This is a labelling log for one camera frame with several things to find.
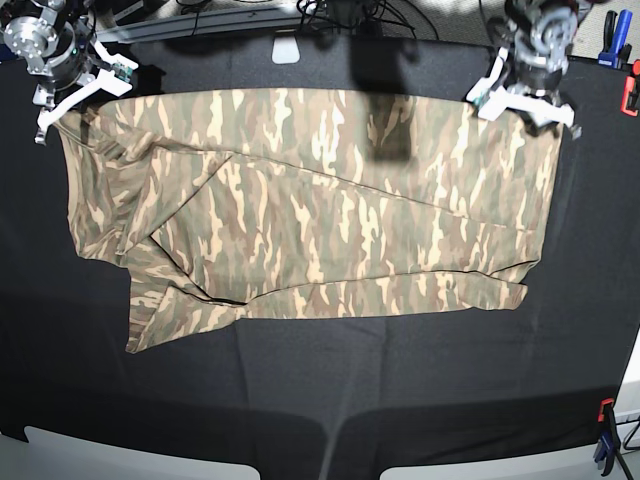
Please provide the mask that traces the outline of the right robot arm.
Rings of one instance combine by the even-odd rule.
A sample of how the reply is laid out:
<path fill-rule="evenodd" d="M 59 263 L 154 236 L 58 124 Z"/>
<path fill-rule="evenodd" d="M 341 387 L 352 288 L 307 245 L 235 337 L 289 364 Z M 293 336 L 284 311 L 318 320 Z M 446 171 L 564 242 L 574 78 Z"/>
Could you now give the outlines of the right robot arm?
<path fill-rule="evenodd" d="M 93 94 L 121 97 L 132 90 L 139 64 L 111 54 L 99 41 L 93 1 L 3 1 L 1 43 L 37 78 L 32 103 L 40 108 L 34 141 Z"/>

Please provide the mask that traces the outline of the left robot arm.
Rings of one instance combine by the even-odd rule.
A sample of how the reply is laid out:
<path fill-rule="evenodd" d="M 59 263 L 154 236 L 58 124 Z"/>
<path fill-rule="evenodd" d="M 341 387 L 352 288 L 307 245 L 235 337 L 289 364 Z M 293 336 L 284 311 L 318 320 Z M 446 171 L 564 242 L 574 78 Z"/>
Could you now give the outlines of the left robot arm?
<path fill-rule="evenodd" d="M 562 125 L 577 139 L 582 130 L 575 110 L 560 93 L 568 55 L 593 1 L 506 1 L 504 14 L 479 13 L 494 63 L 466 95 L 478 118 L 495 121 L 503 113 L 520 115 L 533 136 Z"/>

